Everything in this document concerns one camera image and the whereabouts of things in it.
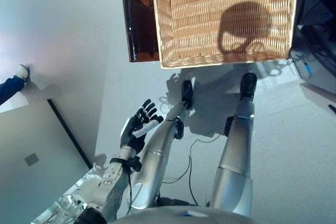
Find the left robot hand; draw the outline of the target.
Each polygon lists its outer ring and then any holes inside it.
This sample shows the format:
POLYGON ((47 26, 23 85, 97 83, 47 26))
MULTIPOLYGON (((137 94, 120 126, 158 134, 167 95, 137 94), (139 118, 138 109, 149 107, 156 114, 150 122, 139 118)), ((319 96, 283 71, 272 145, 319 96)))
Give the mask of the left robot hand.
POLYGON ((155 103, 147 99, 129 118, 121 133, 120 147, 129 146, 140 153, 145 145, 145 137, 148 132, 163 122, 163 117, 156 114, 155 103))

